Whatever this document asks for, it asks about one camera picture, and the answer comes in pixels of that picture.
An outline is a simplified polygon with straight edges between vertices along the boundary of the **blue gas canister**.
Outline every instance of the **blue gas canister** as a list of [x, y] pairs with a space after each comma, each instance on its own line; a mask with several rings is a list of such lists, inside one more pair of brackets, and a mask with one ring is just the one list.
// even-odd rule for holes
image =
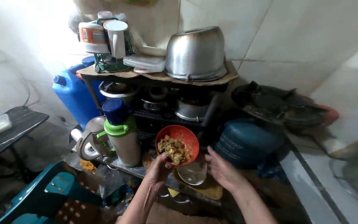
[[[76, 65], [59, 73], [53, 78], [53, 91], [58, 95], [78, 124], [85, 130], [85, 126], [92, 118], [100, 116], [98, 109], [85, 83], [74, 74], [85, 65]], [[99, 101], [105, 96], [99, 92], [100, 81], [93, 81], [92, 87], [96, 90]]]
[[238, 167], [254, 166], [284, 144], [286, 134], [281, 126], [258, 118], [230, 120], [223, 129], [214, 150]]

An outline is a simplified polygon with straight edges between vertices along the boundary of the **blue lid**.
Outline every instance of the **blue lid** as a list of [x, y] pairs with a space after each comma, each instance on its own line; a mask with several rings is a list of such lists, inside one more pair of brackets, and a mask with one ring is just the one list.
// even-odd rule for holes
[[124, 101], [119, 98], [106, 101], [102, 106], [102, 110], [112, 125], [121, 125], [129, 115]]
[[55, 75], [53, 77], [53, 82], [56, 83], [56, 84], [60, 84], [62, 86], [66, 86], [67, 85], [67, 82], [66, 82], [66, 79], [61, 76], [61, 75]]
[[95, 57], [94, 56], [86, 57], [86, 58], [82, 59], [81, 62], [83, 65], [89, 67], [95, 63]]

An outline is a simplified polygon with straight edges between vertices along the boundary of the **aluminum pot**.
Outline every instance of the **aluminum pot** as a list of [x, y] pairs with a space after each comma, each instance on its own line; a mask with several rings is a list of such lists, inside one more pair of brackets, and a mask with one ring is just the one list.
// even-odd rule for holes
[[208, 105], [198, 106], [191, 105], [182, 102], [181, 100], [177, 100], [177, 106], [175, 110], [175, 114], [181, 119], [189, 120], [189, 121], [202, 121], [208, 111]]
[[176, 79], [207, 81], [226, 74], [224, 38], [218, 26], [197, 28], [171, 36], [166, 73]]
[[126, 86], [121, 83], [106, 83], [102, 82], [99, 85], [99, 91], [102, 95], [106, 96], [106, 98], [120, 98], [124, 101], [124, 104], [130, 104], [132, 100], [135, 98], [135, 94], [140, 91], [140, 86]]

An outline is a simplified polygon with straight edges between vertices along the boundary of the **orange bowl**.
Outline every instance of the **orange bowl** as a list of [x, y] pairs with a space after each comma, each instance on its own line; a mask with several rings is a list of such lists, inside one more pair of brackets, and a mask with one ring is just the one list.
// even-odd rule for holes
[[185, 151], [193, 153], [190, 155], [190, 161], [187, 161], [182, 165], [175, 165], [166, 161], [168, 164], [177, 167], [186, 166], [191, 164], [197, 158], [198, 152], [200, 151], [200, 145], [198, 144], [197, 137], [193, 134], [193, 132], [191, 132], [191, 130], [180, 125], [166, 126], [157, 134], [156, 150], [158, 154], [161, 153], [158, 151], [157, 144], [165, 137], [165, 135], [169, 135], [171, 138], [181, 141], [185, 145]]

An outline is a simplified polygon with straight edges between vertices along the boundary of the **white mug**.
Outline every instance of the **white mug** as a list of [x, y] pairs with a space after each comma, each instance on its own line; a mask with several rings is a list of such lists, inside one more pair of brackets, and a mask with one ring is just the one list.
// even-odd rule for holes
[[116, 59], [126, 56], [124, 30], [128, 28], [128, 24], [119, 20], [109, 20], [103, 23], [103, 27], [109, 35], [111, 47], [111, 55]]

